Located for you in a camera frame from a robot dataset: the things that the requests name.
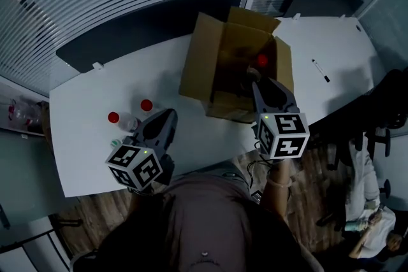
table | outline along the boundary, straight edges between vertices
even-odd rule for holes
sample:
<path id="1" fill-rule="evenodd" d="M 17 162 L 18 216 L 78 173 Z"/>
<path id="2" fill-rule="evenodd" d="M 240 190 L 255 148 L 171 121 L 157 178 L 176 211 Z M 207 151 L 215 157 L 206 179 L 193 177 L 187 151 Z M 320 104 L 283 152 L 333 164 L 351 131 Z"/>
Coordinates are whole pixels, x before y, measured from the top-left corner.
<path id="1" fill-rule="evenodd" d="M 355 18 L 281 20 L 274 34 L 291 45 L 295 97 L 309 124 L 362 95 L 384 76 L 374 47 Z M 125 133 L 109 123 L 107 115 L 128 111 L 142 117 L 140 101 L 145 98 L 178 113 L 168 151 L 175 161 L 175 175 L 254 149 L 250 125 L 206 117 L 199 101 L 178 94 L 189 40 L 183 36 L 141 49 L 51 91 L 52 138 L 65 196 L 123 188 L 104 162 L 111 140 Z"/>

forearm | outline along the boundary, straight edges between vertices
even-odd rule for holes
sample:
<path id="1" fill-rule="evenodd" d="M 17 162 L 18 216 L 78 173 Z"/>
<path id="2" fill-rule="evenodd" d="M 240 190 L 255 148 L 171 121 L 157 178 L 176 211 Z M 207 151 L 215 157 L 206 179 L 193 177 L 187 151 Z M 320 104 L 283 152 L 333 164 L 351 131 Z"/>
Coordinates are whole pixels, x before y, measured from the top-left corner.
<path id="1" fill-rule="evenodd" d="M 360 256 L 361 248 L 363 247 L 365 241 L 367 240 L 372 228 L 368 227 L 364 233 L 363 236 L 361 236 L 360 240 L 357 242 L 356 246 L 354 246 L 353 250 L 349 254 L 349 257 L 352 259 L 357 259 Z"/>
<path id="2" fill-rule="evenodd" d="M 291 160 L 282 161 L 273 167 L 269 174 L 271 181 L 280 185 L 288 185 L 290 181 Z M 269 211 L 277 212 L 282 218 L 286 215 L 289 187 L 266 183 L 261 198 L 261 206 Z"/>

bracelet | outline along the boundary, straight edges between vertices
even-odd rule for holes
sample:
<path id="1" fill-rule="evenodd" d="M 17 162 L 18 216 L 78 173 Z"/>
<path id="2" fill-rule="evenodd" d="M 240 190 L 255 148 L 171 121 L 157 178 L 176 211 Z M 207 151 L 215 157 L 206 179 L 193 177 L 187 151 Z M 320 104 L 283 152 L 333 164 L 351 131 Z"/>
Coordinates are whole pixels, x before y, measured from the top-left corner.
<path id="1" fill-rule="evenodd" d="M 269 176 L 266 178 L 266 182 L 270 183 L 272 186 L 280 187 L 280 188 L 289 188 L 292 186 L 292 179 L 289 178 L 288 183 L 277 183 L 274 182 Z"/>

person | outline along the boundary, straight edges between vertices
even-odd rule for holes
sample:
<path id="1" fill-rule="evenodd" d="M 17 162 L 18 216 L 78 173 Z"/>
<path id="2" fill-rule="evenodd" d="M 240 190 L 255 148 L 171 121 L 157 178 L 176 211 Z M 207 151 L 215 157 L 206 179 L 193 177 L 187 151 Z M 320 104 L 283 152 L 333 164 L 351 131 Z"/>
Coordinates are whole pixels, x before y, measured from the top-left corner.
<path id="1" fill-rule="evenodd" d="M 133 194 L 128 218 L 92 253 L 92 270 L 322 271 L 284 220 L 290 165 L 273 165 L 260 204 L 230 162 L 180 176 L 159 194 Z"/>
<path id="2" fill-rule="evenodd" d="M 393 232 L 395 214 L 386 206 L 381 208 L 377 175 L 367 145 L 366 136 L 363 137 L 361 151 L 356 150 L 353 141 L 349 142 L 354 176 L 346 197 L 346 221 L 368 222 L 368 227 L 349 254 L 353 259 L 375 257 L 384 248 L 397 252 L 402 242 L 402 236 Z"/>

cardboard box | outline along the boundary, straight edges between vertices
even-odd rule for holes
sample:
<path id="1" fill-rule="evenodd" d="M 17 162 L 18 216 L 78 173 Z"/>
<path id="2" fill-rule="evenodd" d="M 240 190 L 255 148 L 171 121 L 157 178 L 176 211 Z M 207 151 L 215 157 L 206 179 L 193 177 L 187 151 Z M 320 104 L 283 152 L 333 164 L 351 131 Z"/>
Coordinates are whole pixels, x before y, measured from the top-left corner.
<path id="1" fill-rule="evenodd" d="M 252 96 L 243 85 L 258 54 L 268 57 L 262 74 L 293 92 L 290 47 L 272 35 L 279 24 L 276 18 L 237 7 L 230 9 L 227 22 L 200 13 L 179 93 L 207 104 L 207 116 L 254 122 Z"/>

